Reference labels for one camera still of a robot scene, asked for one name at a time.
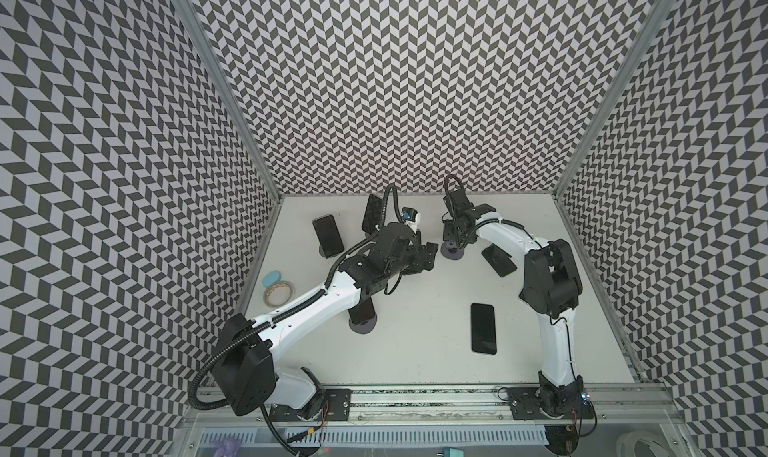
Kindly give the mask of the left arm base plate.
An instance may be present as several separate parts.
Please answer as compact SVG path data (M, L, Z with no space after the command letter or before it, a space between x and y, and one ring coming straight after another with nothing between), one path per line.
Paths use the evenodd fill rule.
M271 405L267 409L274 422L346 422L349 420L352 394L349 388L330 388L322 396L313 397L302 409L285 405Z

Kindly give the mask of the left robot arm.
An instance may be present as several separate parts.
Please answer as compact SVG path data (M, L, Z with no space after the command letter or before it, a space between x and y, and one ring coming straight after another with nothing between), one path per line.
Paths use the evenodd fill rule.
M349 315L354 332L372 331L374 295L389 295L403 276L434 267L438 246L422 241L420 213L402 206L395 211L393 221L381 212L373 232L342 252L325 281L309 292L254 319L231 317L189 383L189 405L202 411L228 407L238 416L269 406L286 406L304 420L319 414L325 406L322 384L306 367L280 367L280 359L338 314Z

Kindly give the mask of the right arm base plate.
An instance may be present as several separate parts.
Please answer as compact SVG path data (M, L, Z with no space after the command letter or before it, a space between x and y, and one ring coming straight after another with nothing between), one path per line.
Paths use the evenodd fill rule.
M506 403L515 421L543 420L578 424L596 419L594 405L585 393L559 410L546 410L539 393L537 387L503 387L497 396Z

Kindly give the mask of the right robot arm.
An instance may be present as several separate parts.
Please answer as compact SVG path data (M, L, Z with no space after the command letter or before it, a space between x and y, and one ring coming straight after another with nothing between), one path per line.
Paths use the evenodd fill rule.
M454 174L443 180L449 217L443 221L443 241L462 251L485 240L520 265L519 298L537 313L543 352L537 400L549 418L580 410L584 382L576 372L573 326L583 284L570 244L547 240L504 217L489 204L476 205Z

